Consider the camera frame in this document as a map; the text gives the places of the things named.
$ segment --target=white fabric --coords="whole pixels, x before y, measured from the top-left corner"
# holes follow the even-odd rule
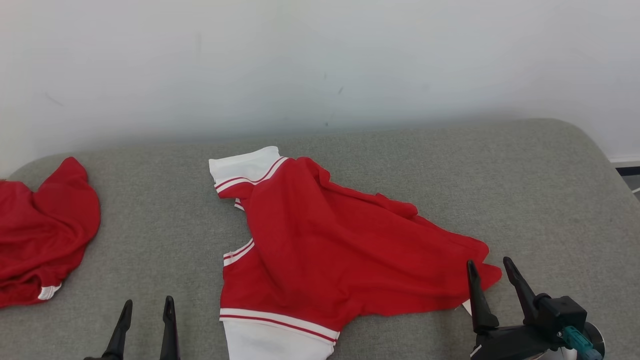
[[[265,313],[246,309],[233,309],[223,307],[220,309],[220,321],[238,321],[262,323],[273,327],[279,327],[287,331],[297,332],[300,335],[314,338],[318,341],[334,345],[340,336],[340,332],[333,331],[316,323],[300,320],[287,315]]]
[[[235,207],[237,207],[238,209],[244,211],[244,207],[242,206],[242,203],[240,202],[240,199],[236,198],[236,203],[234,204]]]
[[[258,151],[223,159],[209,159],[209,172],[216,183],[216,191],[239,183],[257,184],[269,179],[287,158],[278,148],[267,146]]]
[[[463,302],[462,307],[464,307],[465,310],[467,310],[467,312],[469,313],[469,315],[471,315],[471,299]]]
[[[38,299],[40,300],[49,300],[53,297],[53,294],[56,293],[62,286],[62,283],[58,286],[41,286],[42,290],[40,291],[40,295],[38,295]]]
[[[246,253],[253,248],[253,245],[253,238],[251,238],[251,240],[249,240],[249,242],[245,246],[237,249],[236,251],[226,253],[223,257],[224,266],[231,265],[232,263],[240,260],[241,257],[246,255]]]
[[[230,360],[326,360],[333,345],[255,322],[224,321]]]

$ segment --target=red fabric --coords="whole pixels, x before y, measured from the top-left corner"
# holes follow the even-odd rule
[[[482,287],[501,277],[489,248],[418,216],[416,207],[330,181],[309,158],[271,179],[220,192],[240,198],[254,248],[224,267],[221,308],[287,315],[340,331],[358,315],[421,313],[469,298],[467,261]]]
[[[84,167],[67,158],[31,192],[0,182],[0,307],[43,302],[82,261],[100,225],[100,204]]]

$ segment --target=wall mark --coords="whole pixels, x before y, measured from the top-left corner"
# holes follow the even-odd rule
[[[58,105],[58,106],[62,106],[65,107],[65,105],[62,102],[59,102],[58,100],[54,99],[53,97],[51,97],[51,95],[49,95],[48,92],[44,93],[44,96],[51,102],[53,102],[54,104]]]

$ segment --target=shirt sleeve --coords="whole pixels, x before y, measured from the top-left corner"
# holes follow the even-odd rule
[[[251,195],[256,184],[273,176],[286,159],[277,147],[267,146],[248,154],[209,159],[209,172],[218,196],[242,200]]]

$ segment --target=gray fabric surface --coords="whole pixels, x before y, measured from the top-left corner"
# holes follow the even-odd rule
[[[157,359],[165,295],[175,299],[182,358],[226,359],[221,255],[250,234],[244,213],[216,196],[207,160],[265,145],[310,156],[341,185],[412,202],[435,224],[485,241],[490,263],[511,256],[535,292],[585,307],[607,358],[637,359],[640,202],[582,131],[557,120],[73,154],[100,197],[100,230],[51,301],[0,310],[0,359],[100,356],[129,298],[125,355]],[[65,156],[10,179],[36,188]],[[506,278],[486,296],[502,325],[522,321]],[[460,308],[368,316],[344,329],[330,359],[468,359],[474,339]]]

